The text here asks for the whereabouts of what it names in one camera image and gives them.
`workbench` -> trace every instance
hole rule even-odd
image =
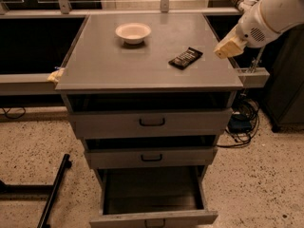
[[[152,33],[130,46],[124,23]],[[201,13],[90,14],[56,90],[102,186],[91,227],[211,224],[201,182],[242,89]],[[188,47],[203,55],[186,70],[168,64]]]

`open drawer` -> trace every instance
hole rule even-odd
[[[207,165],[217,153],[216,136],[86,140],[90,168]]]
[[[98,171],[103,180],[101,215],[92,228],[190,228],[212,224],[197,167]]]
[[[232,110],[125,111],[71,114],[78,139],[138,138],[221,134]]]

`black metal frame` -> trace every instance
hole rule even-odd
[[[45,209],[37,227],[49,228],[50,225],[47,224],[48,217],[51,212],[51,208],[56,200],[60,183],[64,177],[66,169],[69,169],[72,166],[72,162],[68,159],[69,155],[65,154],[57,172],[56,179],[52,185],[6,185],[0,180],[0,197],[48,195]]]

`drawer handle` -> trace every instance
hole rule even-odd
[[[162,160],[162,154],[156,159],[147,159],[144,155],[141,155],[142,162],[160,162]]]
[[[160,123],[145,123],[143,119],[140,119],[140,126],[161,126],[161,125],[165,125],[165,118],[162,118]]]
[[[145,226],[145,228],[163,228],[165,226],[165,219],[162,220],[161,225],[148,225],[148,221],[145,220],[144,221],[144,226]]]

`cabinet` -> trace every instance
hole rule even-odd
[[[136,46],[115,35],[122,23],[149,25]],[[211,224],[201,182],[242,83],[211,45],[199,13],[90,15],[57,85],[75,136],[102,186],[91,227]],[[168,61],[194,47],[186,70]]]
[[[298,26],[288,32],[263,90],[262,105],[273,121],[273,131],[289,124],[304,124],[303,30]]]
[[[5,31],[0,45],[0,106],[63,105],[47,78],[64,61],[84,18],[20,17],[0,18],[0,30]]]

